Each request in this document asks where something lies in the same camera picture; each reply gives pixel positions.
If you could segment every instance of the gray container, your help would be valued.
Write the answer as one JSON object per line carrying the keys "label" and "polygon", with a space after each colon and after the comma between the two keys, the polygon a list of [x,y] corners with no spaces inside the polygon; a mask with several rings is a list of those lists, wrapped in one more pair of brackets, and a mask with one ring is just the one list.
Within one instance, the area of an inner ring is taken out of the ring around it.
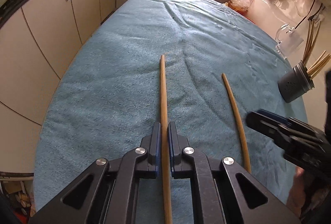
{"label": "gray container", "polygon": [[302,61],[278,80],[279,92],[287,103],[294,101],[314,87]]}

